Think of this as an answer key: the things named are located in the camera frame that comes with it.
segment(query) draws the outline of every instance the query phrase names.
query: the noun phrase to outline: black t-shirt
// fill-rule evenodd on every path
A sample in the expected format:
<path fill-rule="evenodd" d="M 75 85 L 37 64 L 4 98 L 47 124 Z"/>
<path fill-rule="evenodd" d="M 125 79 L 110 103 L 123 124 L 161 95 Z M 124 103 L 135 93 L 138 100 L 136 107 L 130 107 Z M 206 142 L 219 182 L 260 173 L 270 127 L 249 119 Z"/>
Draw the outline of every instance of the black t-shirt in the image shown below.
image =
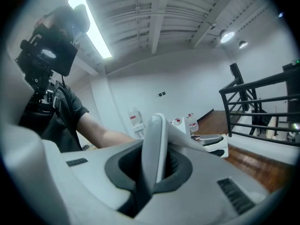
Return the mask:
<path fill-rule="evenodd" d="M 61 152 L 80 151 L 80 145 L 72 134 L 76 132 L 75 128 L 81 116 L 88 113 L 89 110 L 82 105 L 80 99 L 68 86 L 66 90 L 71 100 L 70 106 L 60 87 L 56 90 L 54 96 L 60 99 L 61 107 L 70 110 L 72 116 L 64 116 L 64 118 L 69 118 L 68 123 L 74 128 L 72 132 L 68 130 L 63 120 L 56 113 L 47 115 L 35 112 L 24 112 L 19 125 L 34 130 L 42 139 L 56 143 Z"/>

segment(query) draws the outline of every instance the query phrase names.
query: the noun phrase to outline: black strap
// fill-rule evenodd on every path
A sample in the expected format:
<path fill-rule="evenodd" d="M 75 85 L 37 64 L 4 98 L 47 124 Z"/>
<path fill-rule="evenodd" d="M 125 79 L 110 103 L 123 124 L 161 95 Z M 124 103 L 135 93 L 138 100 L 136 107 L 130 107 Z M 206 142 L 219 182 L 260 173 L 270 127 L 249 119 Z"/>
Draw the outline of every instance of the black strap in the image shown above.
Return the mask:
<path fill-rule="evenodd" d="M 57 81 L 55 84 L 55 90 L 53 91 L 53 94 L 57 91 L 59 86 L 60 86 L 60 83 Z M 58 97 L 53 97 L 53 104 L 52 104 L 53 108 L 55 109 L 57 116 L 59 116 L 61 118 L 61 120 L 66 125 L 69 132 L 71 133 L 71 135 L 75 138 L 76 143 L 77 143 L 78 147 L 80 148 L 80 150 L 83 150 L 80 145 L 78 135 L 76 133 L 76 128 L 73 126 L 73 123 L 70 123 L 70 121 L 72 121 L 72 118 L 74 117 L 73 110 L 70 109 L 70 107 L 72 106 L 70 96 L 68 94 L 68 91 L 66 91 L 64 88 L 61 90 L 66 97 L 68 107 L 62 106 L 63 103 L 60 101 L 60 99 Z"/>

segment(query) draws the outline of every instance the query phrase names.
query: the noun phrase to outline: person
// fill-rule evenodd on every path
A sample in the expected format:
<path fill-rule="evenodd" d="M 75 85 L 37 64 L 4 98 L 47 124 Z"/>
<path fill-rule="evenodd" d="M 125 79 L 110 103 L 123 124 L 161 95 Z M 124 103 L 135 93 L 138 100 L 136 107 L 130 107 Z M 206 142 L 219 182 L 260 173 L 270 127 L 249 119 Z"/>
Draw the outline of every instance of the person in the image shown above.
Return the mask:
<path fill-rule="evenodd" d="M 78 34 L 73 30 L 76 26 L 85 27 L 83 30 L 87 32 L 90 25 L 85 7 L 83 9 L 72 9 L 70 6 L 59 7 L 43 16 L 37 21 L 36 27 L 40 24 L 48 29 L 55 26 L 76 48 L 79 47 L 79 44 L 75 42 Z M 20 58 L 17 58 L 16 61 L 20 64 Z M 28 64 L 21 67 L 25 74 L 32 72 L 31 68 L 26 70 L 24 67 L 28 67 Z M 24 111 L 19 125 L 34 130 L 42 139 L 53 141 L 61 152 L 81 150 L 76 131 L 97 148 L 134 141 L 133 138 L 123 133 L 109 130 L 95 122 L 89 115 L 88 109 L 82 105 L 80 99 L 64 84 L 64 81 L 63 84 L 56 82 L 56 90 L 53 91 L 53 96 L 61 101 L 61 114 L 55 112 L 45 114 L 27 109 Z"/>

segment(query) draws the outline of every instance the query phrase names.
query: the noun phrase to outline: staircase railing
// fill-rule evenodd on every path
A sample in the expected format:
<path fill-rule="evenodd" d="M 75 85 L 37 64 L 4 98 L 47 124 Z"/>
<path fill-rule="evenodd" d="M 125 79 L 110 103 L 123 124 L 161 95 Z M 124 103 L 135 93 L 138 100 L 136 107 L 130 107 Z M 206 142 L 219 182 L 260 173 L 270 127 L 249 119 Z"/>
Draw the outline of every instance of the staircase railing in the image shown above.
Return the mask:
<path fill-rule="evenodd" d="M 257 128 L 257 129 L 267 129 L 267 130 L 275 130 L 275 131 L 284 131 L 284 132 L 300 132 L 300 129 L 296 128 L 285 128 L 285 127 L 268 127 L 268 126 L 262 126 L 258 125 L 261 124 L 261 120 L 264 117 L 290 117 L 295 115 L 300 115 L 300 112 L 275 112 L 275 113 L 268 113 L 264 112 L 262 109 L 262 103 L 264 102 L 273 102 L 273 101 L 282 101 L 282 100 L 291 100 L 291 99 L 299 99 L 300 94 L 292 94 L 288 96 L 282 96 L 282 97 L 273 97 L 273 98 L 266 98 L 266 99 L 257 99 L 256 95 L 256 88 L 285 82 L 291 77 L 294 76 L 300 76 L 300 69 L 290 69 L 289 71 L 282 72 L 280 74 L 276 74 L 270 77 L 266 77 L 264 79 L 255 81 L 255 82 L 249 82 L 244 83 L 239 71 L 239 68 L 236 63 L 232 64 L 231 71 L 235 77 L 235 79 L 229 83 L 227 86 L 225 86 L 223 89 L 221 89 L 219 92 L 221 94 L 225 113 L 226 113 L 226 119 L 227 119 L 227 127 L 228 127 L 228 135 L 232 137 L 232 134 L 246 136 L 254 139 L 259 139 L 263 141 L 273 142 L 273 143 L 280 143 L 280 144 L 286 144 L 286 145 L 292 145 L 292 146 L 300 146 L 299 142 L 289 142 L 289 141 L 281 141 L 281 140 L 275 140 L 275 139 L 269 139 L 269 138 L 262 138 L 254 135 L 248 135 L 244 133 L 239 133 L 232 131 L 232 125 L 233 126 L 242 126 L 242 127 L 248 127 L 248 128 Z M 233 95 L 227 99 L 226 94 L 233 93 Z M 233 97 L 239 93 L 240 97 L 237 101 L 232 102 L 231 100 Z M 236 105 L 240 105 L 238 110 L 233 111 Z M 249 105 L 254 108 L 253 113 L 245 113 L 245 111 L 249 110 Z M 242 123 L 236 123 L 231 122 L 232 116 L 252 116 L 255 117 L 254 124 L 242 124 Z"/>

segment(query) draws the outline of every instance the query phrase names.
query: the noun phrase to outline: wooden floor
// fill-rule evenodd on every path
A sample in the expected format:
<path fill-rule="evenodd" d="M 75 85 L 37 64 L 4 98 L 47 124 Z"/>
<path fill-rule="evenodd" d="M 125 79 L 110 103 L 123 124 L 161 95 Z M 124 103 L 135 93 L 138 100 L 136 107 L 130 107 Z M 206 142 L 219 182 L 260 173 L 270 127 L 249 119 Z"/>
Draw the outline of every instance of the wooden floor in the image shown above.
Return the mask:
<path fill-rule="evenodd" d="M 198 122 L 199 130 L 195 135 L 227 134 L 227 122 L 224 111 L 213 111 L 210 115 Z M 290 165 L 257 155 L 228 145 L 228 162 L 249 174 L 259 181 L 269 192 L 283 187 L 292 173 Z"/>

